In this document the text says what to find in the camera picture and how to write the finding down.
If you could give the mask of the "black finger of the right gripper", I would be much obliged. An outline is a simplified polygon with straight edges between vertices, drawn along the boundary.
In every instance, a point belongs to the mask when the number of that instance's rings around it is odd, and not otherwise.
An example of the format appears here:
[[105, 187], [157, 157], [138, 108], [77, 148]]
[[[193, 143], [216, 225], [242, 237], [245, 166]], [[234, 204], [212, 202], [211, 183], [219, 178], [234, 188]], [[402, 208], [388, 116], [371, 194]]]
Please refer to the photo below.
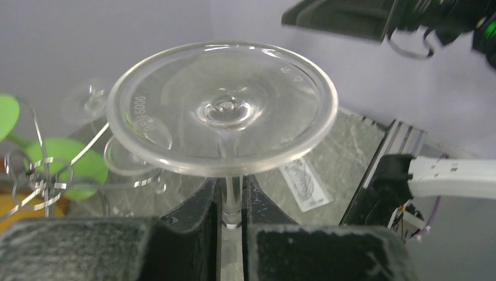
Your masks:
[[295, 26], [381, 42], [390, 30], [398, 1], [301, 1], [287, 9], [283, 26]]

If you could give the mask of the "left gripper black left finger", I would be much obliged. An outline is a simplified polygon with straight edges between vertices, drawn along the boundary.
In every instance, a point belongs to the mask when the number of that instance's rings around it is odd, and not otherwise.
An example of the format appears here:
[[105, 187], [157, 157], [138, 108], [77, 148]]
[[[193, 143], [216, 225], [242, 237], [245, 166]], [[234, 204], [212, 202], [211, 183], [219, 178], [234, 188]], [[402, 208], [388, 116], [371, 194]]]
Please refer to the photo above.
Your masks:
[[216, 280], [215, 185], [162, 217], [20, 220], [1, 235], [1, 279]]

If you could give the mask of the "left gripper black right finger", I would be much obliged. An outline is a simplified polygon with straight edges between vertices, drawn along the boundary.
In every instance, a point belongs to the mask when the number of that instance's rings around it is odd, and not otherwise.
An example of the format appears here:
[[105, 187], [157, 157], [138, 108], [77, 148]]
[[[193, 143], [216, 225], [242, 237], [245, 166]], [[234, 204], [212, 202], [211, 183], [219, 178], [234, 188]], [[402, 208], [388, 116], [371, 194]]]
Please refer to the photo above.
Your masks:
[[418, 280], [403, 240], [379, 226], [301, 225], [243, 180], [245, 280]]

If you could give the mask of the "green plastic wine glass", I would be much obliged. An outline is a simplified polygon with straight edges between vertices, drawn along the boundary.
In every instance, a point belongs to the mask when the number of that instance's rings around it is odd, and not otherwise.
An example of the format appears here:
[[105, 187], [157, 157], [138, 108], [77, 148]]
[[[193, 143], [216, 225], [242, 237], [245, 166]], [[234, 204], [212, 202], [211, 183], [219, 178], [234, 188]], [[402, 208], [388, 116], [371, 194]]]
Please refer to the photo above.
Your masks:
[[[38, 140], [27, 140], [12, 133], [20, 117], [20, 102], [12, 94], [1, 94], [1, 141], [5, 139], [17, 144], [21, 151], [36, 162], [42, 159], [42, 149]], [[85, 144], [73, 138], [45, 137], [44, 145], [48, 157], [56, 159], [49, 164], [49, 172], [56, 174], [66, 163], [76, 157], [84, 148]], [[71, 169], [67, 169], [59, 174], [61, 180], [68, 180], [74, 176], [73, 181], [81, 178], [95, 180], [98, 184], [104, 184], [108, 178], [107, 168], [103, 156], [93, 149], [88, 150]], [[95, 189], [75, 189], [74, 187], [65, 191], [64, 196], [71, 201], [86, 200], [96, 194]]]

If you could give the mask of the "clear wine glass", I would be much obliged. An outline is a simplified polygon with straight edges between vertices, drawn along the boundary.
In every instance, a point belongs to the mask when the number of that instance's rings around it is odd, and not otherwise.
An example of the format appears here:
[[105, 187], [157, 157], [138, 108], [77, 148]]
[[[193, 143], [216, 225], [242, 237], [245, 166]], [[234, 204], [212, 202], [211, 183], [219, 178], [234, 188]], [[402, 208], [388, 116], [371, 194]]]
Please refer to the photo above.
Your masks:
[[60, 114], [64, 122], [84, 125], [105, 114], [110, 83], [101, 78], [90, 78], [79, 83], [63, 98]]

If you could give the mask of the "orange plastic wine glass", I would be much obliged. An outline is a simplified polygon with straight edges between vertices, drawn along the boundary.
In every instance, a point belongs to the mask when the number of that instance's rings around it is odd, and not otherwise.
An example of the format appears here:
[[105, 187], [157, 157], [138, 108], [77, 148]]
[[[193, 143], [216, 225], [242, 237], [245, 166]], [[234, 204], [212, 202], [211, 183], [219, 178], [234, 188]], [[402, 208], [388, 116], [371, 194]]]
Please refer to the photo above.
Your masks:
[[[65, 199], [64, 197], [62, 197], [55, 203], [56, 206], [54, 208], [54, 212], [56, 217], [64, 216], [64, 213], [67, 208], [67, 203], [68, 200]], [[13, 209], [14, 206], [15, 204], [11, 199], [11, 195], [7, 193], [1, 193], [1, 215]], [[3, 233], [4, 230], [9, 228], [11, 224], [21, 219], [32, 218], [32, 217], [44, 217], [44, 216], [45, 216], [44, 209], [37, 211], [21, 209], [18, 212], [14, 213], [12, 216], [6, 218], [5, 220], [1, 220], [1, 233]]]

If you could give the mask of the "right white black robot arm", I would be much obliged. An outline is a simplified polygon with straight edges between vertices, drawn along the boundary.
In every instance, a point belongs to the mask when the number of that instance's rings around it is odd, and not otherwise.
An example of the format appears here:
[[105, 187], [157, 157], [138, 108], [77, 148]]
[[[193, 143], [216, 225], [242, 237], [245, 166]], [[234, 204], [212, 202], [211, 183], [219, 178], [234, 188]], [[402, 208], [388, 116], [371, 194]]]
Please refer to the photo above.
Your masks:
[[[424, 28], [423, 36], [435, 35], [442, 46], [471, 33], [472, 50], [495, 67], [494, 1], [301, 1], [283, 13], [281, 23], [387, 42], [396, 53], [417, 60], [433, 57], [433, 46], [424, 40], [426, 53], [411, 52], [394, 43], [396, 31], [412, 33]], [[370, 187], [394, 191], [406, 200], [436, 196], [493, 199], [495, 161], [385, 155]]]

